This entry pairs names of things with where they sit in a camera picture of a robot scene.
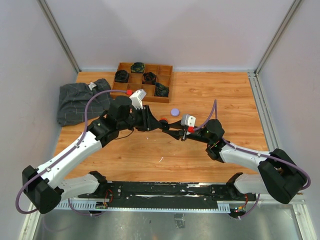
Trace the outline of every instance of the gray cloth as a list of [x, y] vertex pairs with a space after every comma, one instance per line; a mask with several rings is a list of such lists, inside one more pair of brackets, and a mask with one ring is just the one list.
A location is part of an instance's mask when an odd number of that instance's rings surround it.
[[[109, 83], [104, 79], [94, 82], [96, 86], [90, 90], [86, 83], [71, 83], [60, 87], [57, 122], [63, 127], [76, 125], [85, 121], [85, 108], [87, 102], [97, 93], [110, 90]], [[96, 97], [89, 105], [87, 116], [93, 119], [108, 110], [113, 101], [109, 93]]]

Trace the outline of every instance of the black cable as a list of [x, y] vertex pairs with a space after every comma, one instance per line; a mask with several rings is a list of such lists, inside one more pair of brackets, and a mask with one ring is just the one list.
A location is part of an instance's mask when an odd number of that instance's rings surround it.
[[131, 73], [143, 74], [146, 65], [143, 62], [135, 62], [131, 66]]
[[114, 140], [125, 139], [125, 138], [129, 137], [134, 131], [135, 131], [135, 129], [133, 129], [127, 136], [118, 137], [118, 138], [116, 138]]
[[161, 83], [159, 82], [156, 82], [155, 83], [155, 92], [154, 92], [154, 95], [156, 97], [168, 97], [169, 95], [169, 88], [162, 85]]
[[151, 84], [151, 85], [155, 85], [156, 84], [156, 79], [157, 79], [157, 75], [155, 75], [153, 72], [145, 72], [143, 74], [143, 84]]
[[129, 73], [126, 70], [119, 70], [114, 75], [114, 81], [116, 83], [126, 84], [129, 80]]

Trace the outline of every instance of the red wire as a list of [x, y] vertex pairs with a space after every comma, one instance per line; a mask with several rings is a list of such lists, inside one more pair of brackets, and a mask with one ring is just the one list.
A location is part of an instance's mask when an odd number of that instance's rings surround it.
[[109, 202], [109, 204], [112, 202], [112, 200], [114, 199], [114, 193], [110, 190], [110, 189], [108, 189], [106, 192], [107, 192], [107, 194], [108, 194], [108, 191], [110, 191], [110, 193], [112, 194], [111, 195], [111, 199], [110, 199], [110, 202]]
[[103, 200], [103, 205], [105, 205], [107, 207], [107, 203], [106, 203], [106, 199], [108, 197], [108, 191], [112, 194], [111, 195], [111, 198], [110, 198], [110, 201], [109, 201], [109, 204], [112, 202], [112, 200], [114, 199], [114, 193], [110, 190], [110, 189], [107, 189], [106, 190], [106, 193], [105, 193], [105, 197], [104, 197], [104, 200]]

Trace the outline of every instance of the purple cable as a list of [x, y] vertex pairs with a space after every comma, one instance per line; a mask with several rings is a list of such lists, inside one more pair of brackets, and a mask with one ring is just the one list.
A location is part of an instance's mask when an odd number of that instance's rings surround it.
[[256, 201], [255, 201], [254, 205], [252, 206], [252, 208], [250, 208], [249, 211], [247, 211], [245, 214], [243, 214], [243, 215], [240, 216], [239, 218], [242, 219], [242, 218], [248, 216], [249, 213], [251, 213], [252, 210], [255, 209], [255, 207], [258, 205], [259, 199], [260, 199], [260, 193], [259, 193], [258, 196], [256, 197]]
[[[210, 115], [208, 116], [208, 118], [205, 120], [205, 122], [203, 124], [201, 124], [200, 126], [198, 126], [197, 128], [195, 128], [194, 130], [197, 131], [199, 130], [200, 128], [202, 128], [204, 125], [207, 124], [207, 122], [210, 120], [212, 114], [215, 112], [215, 119], [218, 118], [218, 111], [217, 111], [217, 100], [215, 99], [214, 102], [213, 102], [213, 106], [212, 106], [212, 110], [210, 112]], [[227, 142], [224, 138], [222, 138], [222, 140], [224, 141], [225, 144], [227, 144], [228, 146], [232, 147], [233, 149], [236, 149], [236, 150], [239, 150], [241, 152], [244, 152], [244, 153], [247, 153], [247, 154], [252, 154], [252, 155], [255, 155], [257, 156], [258, 153], [257, 152], [254, 152], [254, 151], [250, 151], [250, 150], [246, 150], [246, 149], [243, 149], [243, 148], [240, 148], [240, 147], [235, 147], [233, 146], [231, 143]], [[310, 176], [306, 173], [306, 171], [304, 171], [302, 168], [298, 167], [297, 165], [294, 165], [290, 162], [287, 162], [285, 160], [282, 160], [281, 158], [278, 158], [278, 157], [275, 157], [275, 156], [270, 156], [270, 155], [266, 155], [266, 154], [260, 154], [260, 156], [264, 157], [264, 158], [269, 158], [269, 159], [273, 159], [275, 161], [278, 161], [280, 163], [283, 163], [283, 164], [286, 164], [288, 165], [289, 167], [292, 167], [296, 170], [298, 170], [300, 173], [302, 173], [306, 179], [307, 179], [307, 183], [301, 188], [301, 190], [305, 190], [307, 189], [308, 187], [310, 187], [311, 185], [311, 178]]]
[[81, 216], [101, 216], [102, 214], [105, 214], [107, 212], [107, 211], [104, 211], [102, 213], [82, 213], [82, 212], [74, 209], [74, 207], [71, 204], [70, 198], [68, 198], [68, 204], [69, 204], [69, 208], [71, 208], [71, 210], [73, 212], [75, 212], [76, 214], [79, 214]]
[[215, 118], [217, 119], [218, 118], [218, 113], [217, 113], [217, 100], [215, 99], [214, 102], [213, 102], [213, 106], [212, 106], [212, 109], [211, 109], [211, 112], [208, 116], [208, 118], [204, 121], [204, 123], [202, 123], [200, 126], [196, 127], [195, 129], [193, 129], [194, 131], [197, 131], [199, 129], [201, 129], [204, 125], [207, 124], [207, 122], [209, 122], [212, 114], [214, 114], [215, 112]]
[[[235, 146], [233, 146], [231, 143], [229, 143], [228, 141], [226, 141], [224, 138], [222, 138], [222, 140], [224, 141], [225, 144], [227, 144], [228, 146], [232, 147], [233, 149], [239, 150], [239, 151], [244, 152], [244, 153], [247, 153], [247, 154], [252, 154], [252, 155], [255, 155], [255, 156], [258, 155], [257, 152], [250, 151], [250, 150], [246, 150], [246, 149], [243, 149], [243, 148], [240, 148], [240, 147], [235, 147]], [[301, 188], [301, 190], [305, 190], [305, 189], [307, 189], [308, 187], [310, 187], [310, 185], [311, 185], [311, 178], [310, 178], [310, 176], [308, 175], [308, 173], [306, 173], [306, 171], [304, 171], [302, 168], [300, 168], [300, 167], [298, 167], [298, 166], [296, 166], [296, 165], [294, 165], [294, 164], [292, 164], [292, 163], [290, 163], [290, 162], [287, 162], [287, 161], [285, 161], [285, 160], [282, 160], [281, 158], [275, 157], [275, 156], [270, 156], [270, 155], [266, 155], [266, 154], [262, 154], [262, 153], [260, 154], [260, 156], [261, 156], [261, 157], [264, 157], [264, 158], [268, 158], [268, 159], [273, 159], [273, 160], [275, 160], [275, 161], [278, 161], [278, 162], [280, 162], [280, 163], [286, 164], [286, 165], [288, 165], [289, 167], [292, 167], [292, 168], [298, 170], [298, 171], [299, 171], [300, 173], [302, 173], [302, 174], [306, 177], [306, 179], [307, 179], [306, 185], [304, 185], [304, 186]]]
[[[76, 143], [77, 145], [79, 145], [81, 143], [81, 141], [85, 138], [86, 134], [87, 134], [87, 128], [88, 128], [88, 107], [90, 105], [90, 103], [98, 96], [100, 96], [101, 94], [105, 94], [105, 93], [127, 93], [127, 91], [124, 90], [105, 90], [105, 91], [101, 91], [99, 93], [97, 93], [96, 95], [94, 95], [93, 97], [90, 98], [90, 100], [87, 102], [85, 109], [84, 109], [84, 130], [83, 133], [79, 139], [79, 141]], [[68, 156], [73, 150], [76, 149], [76, 146], [73, 146], [69, 151], [67, 151], [65, 154], [63, 154], [61, 157], [59, 157], [55, 162], [53, 162], [50, 166], [48, 166], [49, 169], [53, 168], [55, 165], [57, 165], [59, 162], [61, 162], [66, 156]], [[20, 208], [19, 206], [19, 200], [21, 197], [21, 194], [23, 193], [23, 191], [28, 187], [28, 185], [30, 183], [32, 183], [35, 179], [37, 179], [39, 176], [41, 176], [42, 174], [44, 174], [47, 171], [47, 169], [41, 171], [40, 173], [38, 173], [37, 175], [35, 175], [34, 177], [32, 177], [29, 181], [27, 181], [22, 188], [19, 190], [18, 194], [16, 195], [15, 198], [15, 208], [16, 210], [21, 213], [21, 214], [32, 214], [34, 212], [37, 211], [37, 209], [33, 209], [31, 211], [24, 211]]]

